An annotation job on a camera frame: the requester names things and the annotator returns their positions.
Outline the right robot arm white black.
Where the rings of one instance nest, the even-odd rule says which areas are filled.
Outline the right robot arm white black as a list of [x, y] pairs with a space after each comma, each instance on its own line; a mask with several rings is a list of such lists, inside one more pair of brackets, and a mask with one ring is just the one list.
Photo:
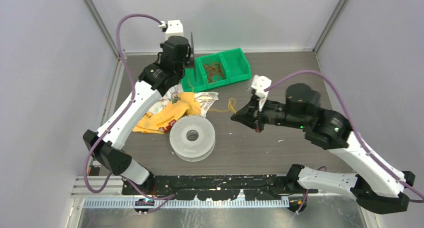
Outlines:
[[250, 101], [231, 116], [256, 132], [266, 125], [301, 129], [311, 144], [336, 155], [348, 164], [353, 173], [330, 173], [300, 164], [293, 164], [286, 174], [288, 191], [319, 189], [343, 195], [362, 208], [377, 214], [407, 210], [410, 198], [404, 193], [413, 185], [415, 175], [400, 171], [371, 149], [364, 150], [356, 139], [351, 124], [341, 113], [321, 107], [320, 93], [304, 83], [290, 85], [285, 102], [261, 102], [255, 90]]

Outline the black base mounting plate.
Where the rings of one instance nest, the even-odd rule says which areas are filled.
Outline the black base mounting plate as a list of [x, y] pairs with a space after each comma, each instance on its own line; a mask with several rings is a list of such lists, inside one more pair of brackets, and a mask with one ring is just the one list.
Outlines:
[[248, 201], [277, 200], [292, 194], [303, 195], [305, 189], [289, 182], [284, 175], [156, 175], [137, 186], [148, 195], [175, 200], [235, 200], [244, 195]]

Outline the white plastic cable spool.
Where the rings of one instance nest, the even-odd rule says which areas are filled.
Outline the white plastic cable spool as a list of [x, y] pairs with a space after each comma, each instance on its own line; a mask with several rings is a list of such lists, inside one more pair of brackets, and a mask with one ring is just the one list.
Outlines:
[[170, 130], [170, 145], [182, 160], [199, 162], [214, 150], [216, 133], [212, 123], [199, 115], [179, 119]]

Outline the yellow snack bag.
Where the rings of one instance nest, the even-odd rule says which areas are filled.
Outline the yellow snack bag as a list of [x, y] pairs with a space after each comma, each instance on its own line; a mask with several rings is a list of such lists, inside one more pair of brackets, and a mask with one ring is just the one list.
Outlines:
[[146, 112], [135, 125], [133, 132], [165, 134], [185, 115], [201, 115], [201, 106], [193, 92], [177, 94], [162, 110]]

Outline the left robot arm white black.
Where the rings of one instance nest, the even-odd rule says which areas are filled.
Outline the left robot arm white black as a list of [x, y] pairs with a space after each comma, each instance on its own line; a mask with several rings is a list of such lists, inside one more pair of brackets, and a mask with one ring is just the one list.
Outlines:
[[113, 175], [131, 180], [142, 195], [153, 190], [151, 173], [122, 148], [146, 112], [180, 82], [192, 54], [188, 39], [182, 36], [169, 37], [161, 48], [157, 60], [143, 69], [131, 93], [112, 117], [97, 131], [87, 130], [83, 135], [90, 156]]

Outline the green three-compartment bin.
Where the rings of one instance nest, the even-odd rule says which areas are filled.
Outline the green three-compartment bin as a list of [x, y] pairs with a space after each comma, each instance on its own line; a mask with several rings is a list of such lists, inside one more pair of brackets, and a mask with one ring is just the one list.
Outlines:
[[252, 77], [251, 65], [241, 48], [196, 57], [195, 67], [196, 83], [192, 68], [181, 80], [185, 92], [203, 92]]

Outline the dark grey cable spool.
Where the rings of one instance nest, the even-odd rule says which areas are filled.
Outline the dark grey cable spool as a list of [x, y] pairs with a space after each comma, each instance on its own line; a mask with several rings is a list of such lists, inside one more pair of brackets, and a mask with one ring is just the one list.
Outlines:
[[197, 82], [196, 57], [195, 57], [194, 36], [192, 32], [190, 32], [190, 46], [191, 46], [190, 66], [193, 71], [194, 82], [196, 83]]

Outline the floral patterned cloth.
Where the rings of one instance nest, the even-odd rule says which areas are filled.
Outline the floral patterned cloth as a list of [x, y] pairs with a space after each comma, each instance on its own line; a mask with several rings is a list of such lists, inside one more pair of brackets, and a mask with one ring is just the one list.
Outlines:
[[188, 115], [200, 115], [206, 117], [206, 114], [212, 104], [217, 101], [217, 92], [184, 92], [181, 85], [170, 88], [166, 94], [156, 102], [147, 112], [147, 117], [156, 115], [171, 104], [179, 101], [185, 103], [188, 107], [186, 113]]

